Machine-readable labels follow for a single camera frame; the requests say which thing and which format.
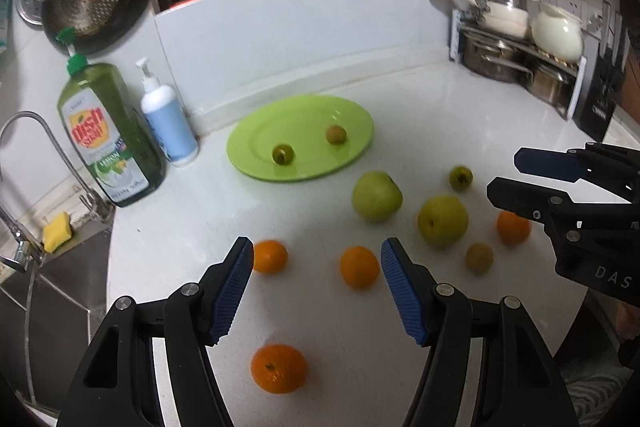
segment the person's hand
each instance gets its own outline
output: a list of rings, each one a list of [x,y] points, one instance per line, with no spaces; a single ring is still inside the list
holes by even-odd
[[[640,335],[640,309],[626,302],[618,303],[616,331],[626,340],[633,340]]]

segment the yellow sponge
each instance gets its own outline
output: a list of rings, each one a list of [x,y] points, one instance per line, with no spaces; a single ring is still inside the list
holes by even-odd
[[[44,249],[53,253],[57,247],[71,239],[69,215],[66,212],[60,212],[51,223],[44,227],[42,233]]]

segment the fruit on plate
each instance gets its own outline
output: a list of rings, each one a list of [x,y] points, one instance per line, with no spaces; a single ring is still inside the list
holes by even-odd
[[[326,130],[326,140],[334,145],[345,143],[347,141],[347,131],[341,125],[332,125]]]
[[[340,274],[354,290],[364,290],[378,279],[380,264],[368,248],[351,247],[340,257]]]
[[[282,243],[268,239],[254,246],[254,270],[260,273],[277,273],[289,260],[287,249]]]
[[[474,180],[474,174],[469,167],[458,165],[453,167],[449,173],[449,184],[453,190],[457,192],[464,192],[471,186],[471,182]]]
[[[474,243],[466,251],[466,267],[476,275],[482,275],[494,263],[494,250],[486,243]]]
[[[465,235],[469,215],[465,205],[448,194],[427,200],[418,214],[422,237],[436,248],[446,248]]]
[[[351,204],[366,221],[376,223],[398,211],[402,192],[386,172],[366,172],[353,187]]]
[[[281,143],[276,145],[271,152],[271,157],[273,161],[278,165],[289,165],[293,158],[295,158],[296,154],[293,152],[293,147],[287,145],[286,143]]]
[[[513,212],[502,210],[498,214],[495,228],[498,230],[500,239],[507,247],[516,247],[516,245],[523,243],[529,237],[531,222],[529,219],[513,214]]]
[[[251,376],[267,393],[291,393],[305,383],[308,365],[295,347],[271,344],[255,352]]]

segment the dish soap bottle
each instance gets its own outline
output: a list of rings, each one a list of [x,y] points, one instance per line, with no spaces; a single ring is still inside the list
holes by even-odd
[[[164,156],[172,165],[182,167],[198,155],[198,142],[182,112],[175,89],[160,84],[158,77],[149,71],[148,62],[146,57],[136,62],[144,75],[145,96],[140,101],[140,109]]]
[[[164,160],[143,128],[118,68],[89,64],[84,55],[76,54],[74,38],[72,28],[58,35],[71,55],[66,66],[70,78],[58,99],[58,113],[102,190],[117,206],[127,206],[159,187]]]

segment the dish soap label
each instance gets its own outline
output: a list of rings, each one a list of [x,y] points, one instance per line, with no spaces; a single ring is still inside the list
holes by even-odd
[[[111,200],[126,200],[148,187],[148,180],[91,89],[70,97],[61,112],[78,154]]]

